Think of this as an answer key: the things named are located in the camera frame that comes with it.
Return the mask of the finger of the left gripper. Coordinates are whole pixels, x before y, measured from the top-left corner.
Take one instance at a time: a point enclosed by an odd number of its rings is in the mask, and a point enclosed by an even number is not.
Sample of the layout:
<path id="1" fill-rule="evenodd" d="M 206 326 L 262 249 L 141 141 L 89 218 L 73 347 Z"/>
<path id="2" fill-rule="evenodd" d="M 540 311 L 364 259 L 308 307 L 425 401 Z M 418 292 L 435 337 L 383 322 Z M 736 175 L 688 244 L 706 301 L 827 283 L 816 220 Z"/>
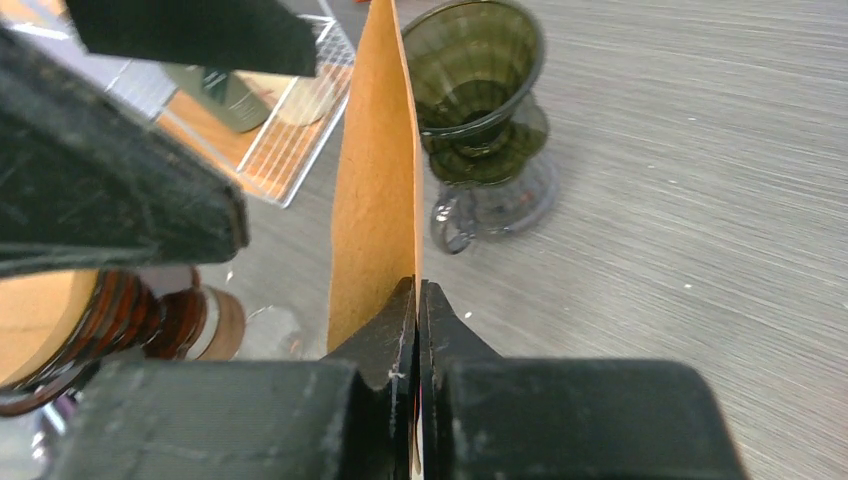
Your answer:
<path id="1" fill-rule="evenodd" d="M 227 262 L 242 188 L 15 32 L 1 32 L 1 273 Z"/>
<path id="2" fill-rule="evenodd" d="M 309 22 L 275 0 L 66 0 L 87 49 L 163 63 L 314 77 Z"/>

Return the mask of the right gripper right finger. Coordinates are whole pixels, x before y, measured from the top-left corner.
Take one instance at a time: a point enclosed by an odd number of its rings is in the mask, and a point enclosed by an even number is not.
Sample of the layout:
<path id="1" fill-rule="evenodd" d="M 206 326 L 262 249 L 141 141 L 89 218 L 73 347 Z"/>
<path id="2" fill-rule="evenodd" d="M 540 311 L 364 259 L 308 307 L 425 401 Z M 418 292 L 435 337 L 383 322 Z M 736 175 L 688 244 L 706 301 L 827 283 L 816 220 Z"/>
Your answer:
<path id="1" fill-rule="evenodd" d="M 428 479 L 745 479 L 718 401 L 662 359 L 512 358 L 458 318 L 443 289 L 419 311 Z"/>

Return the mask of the brown plastic coffee dripper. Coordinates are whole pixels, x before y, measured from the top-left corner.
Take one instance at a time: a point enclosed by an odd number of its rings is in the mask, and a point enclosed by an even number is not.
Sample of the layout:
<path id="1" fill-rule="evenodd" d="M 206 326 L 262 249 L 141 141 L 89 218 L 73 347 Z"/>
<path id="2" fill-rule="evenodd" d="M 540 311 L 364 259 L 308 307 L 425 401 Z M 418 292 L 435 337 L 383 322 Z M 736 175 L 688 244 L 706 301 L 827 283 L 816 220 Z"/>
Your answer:
<path id="1" fill-rule="evenodd" d="M 1 385 L 2 416 L 42 407 L 118 352 L 140 348 L 154 359 L 223 361 L 238 351 L 246 327 L 243 306 L 201 284 L 196 273 L 187 288 L 158 297 L 134 272 L 96 271 L 86 310 L 57 353 L 28 378 Z"/>

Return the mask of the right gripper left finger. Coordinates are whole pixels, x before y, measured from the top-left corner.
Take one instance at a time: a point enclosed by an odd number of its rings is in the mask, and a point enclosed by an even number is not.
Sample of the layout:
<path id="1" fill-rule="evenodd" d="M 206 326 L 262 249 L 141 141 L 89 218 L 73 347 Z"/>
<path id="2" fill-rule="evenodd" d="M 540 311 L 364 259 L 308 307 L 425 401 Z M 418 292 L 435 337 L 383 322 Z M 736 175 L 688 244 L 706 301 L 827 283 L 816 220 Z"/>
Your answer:
<path id="1" fill-rule="evenodd" d="M 53 479 L 407 479 L 415 282 L 317 361 L 120 361 L 86 389 Z"/>

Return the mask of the dark green coffee dripper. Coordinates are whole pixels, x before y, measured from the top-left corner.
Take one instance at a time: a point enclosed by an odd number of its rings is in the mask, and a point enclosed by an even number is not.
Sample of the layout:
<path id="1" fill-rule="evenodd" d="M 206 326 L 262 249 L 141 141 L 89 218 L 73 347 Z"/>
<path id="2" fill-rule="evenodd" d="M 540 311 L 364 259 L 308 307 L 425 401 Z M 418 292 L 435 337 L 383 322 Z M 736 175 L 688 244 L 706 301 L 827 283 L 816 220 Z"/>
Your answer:
<path id="1" fill-rule="evenodd" d="M 537 18 L 516 1 L 450 1 L 402 30 L 419 135 L 434 176 L 494 185 L 545 145 L 532 89 L 545 61 Z"/>

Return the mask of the brown paper coffee filter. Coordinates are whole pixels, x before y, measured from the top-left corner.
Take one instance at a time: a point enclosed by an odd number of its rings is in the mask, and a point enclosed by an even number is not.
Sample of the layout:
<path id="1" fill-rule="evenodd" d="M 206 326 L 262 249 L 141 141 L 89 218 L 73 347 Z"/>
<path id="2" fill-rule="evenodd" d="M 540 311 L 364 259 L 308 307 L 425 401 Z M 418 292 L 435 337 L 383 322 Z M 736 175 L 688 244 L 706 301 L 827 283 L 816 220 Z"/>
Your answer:
<path id="1" fill-rule="evenodd" d="M 85 312 L 98 272 L 65 270 L 1 281 L 1 385 L 44 367 Z"/>
<path id="2" fill-rule="evenodd" d="M 401 279 L 419 276 L 421 156 L 396 5 L 373 1 L 355 58 L 337 172 L 328 350 L 369 322 Z"/>

